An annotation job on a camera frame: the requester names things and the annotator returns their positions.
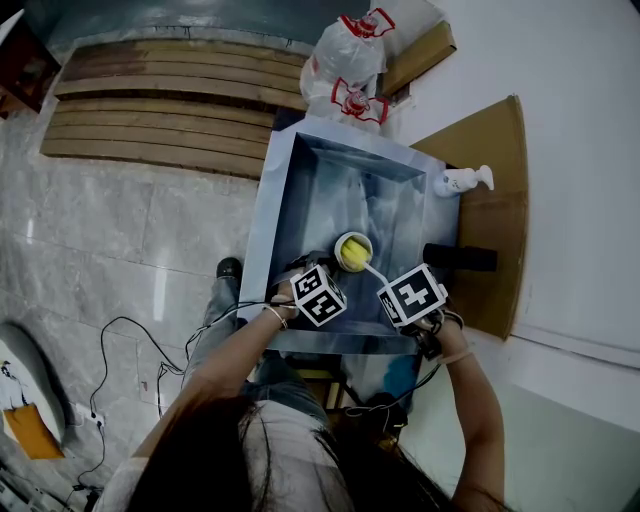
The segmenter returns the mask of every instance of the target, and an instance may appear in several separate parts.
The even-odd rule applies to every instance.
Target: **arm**
[[[447,320],[438,333],[444,357],[467,349],[458,325]],[[475,356],[447,366],[466,446],[453,503],[463,510],[492,510],[504,499],[504,427],[500,404]]]
[[[292,311],[274,308],[282,318],[289,320]],[[182,408],[196,396],[209,398],[236,396],[260,356],[271,343],[282,324],[273,312],[265,310],[242,329],[235,332],[194,372],[169,410],[149,433],[134,457],[150,457],[164,430],[180,414]]]

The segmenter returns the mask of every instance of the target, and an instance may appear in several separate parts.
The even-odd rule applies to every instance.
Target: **cardboard panel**
[[[450,296],[467,325],[507,339],[511,333],[528,224],[527,152],[522,110],[509,96],[416,142],[414,149],[448,164],[493,170],[495,191],[462,194],[458,246],[498,251],[493,273],[456,271]]]
[[[382,77],[382,93],[390,96],[456,51],[451,27],[441,21],[393,59]]]

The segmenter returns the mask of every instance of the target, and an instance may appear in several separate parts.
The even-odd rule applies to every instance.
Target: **jeans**
[[[219,277],[211,288],[211,300],[204,314],[203,325],[220,317],[229,307],[237,305],[238,295],[237,279]],[[210,352],[236,330],[237,315],[234,313],[204,332],[189,359],[183,386],[196,368],[209,357]],[[256,402],[260,400],[278,402],[308,414],[325,427],[329,425],[324,409],[311,393],[307,383],[282,359],[278,351],[265,351],[256,372],[256,382],[245,382],[241,394]]]

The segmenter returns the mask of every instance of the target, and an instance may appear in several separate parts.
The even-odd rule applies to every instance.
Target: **long dark hair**
[[[196,400],[170,423],[131,497],[128,512],[148,510],[270,510],[271,465],[256,492],[249,480],[244,440],[259,409],[248,398]],[[316,433],[335,461],[351,510],[458,510],[445,492],[397,445],[383,448],[350,422]],[[331,510],[325,496],[327,509]],[[487,510],[507,510],[488,499]]]

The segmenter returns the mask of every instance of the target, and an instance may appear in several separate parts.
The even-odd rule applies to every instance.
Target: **white shirt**
[[[263,401],[257,406],[259,412],[249,424],[244,445],[254,496],[262,488],[267,467],[266,430],[271,449],[270,509],[326,512],[326,498],[331,510],[351,510],[342,476],[315,437],[322,425],[277,402]],[[98,501],[96,512],[124,512],[147,461],[132,458],[123,462]]]

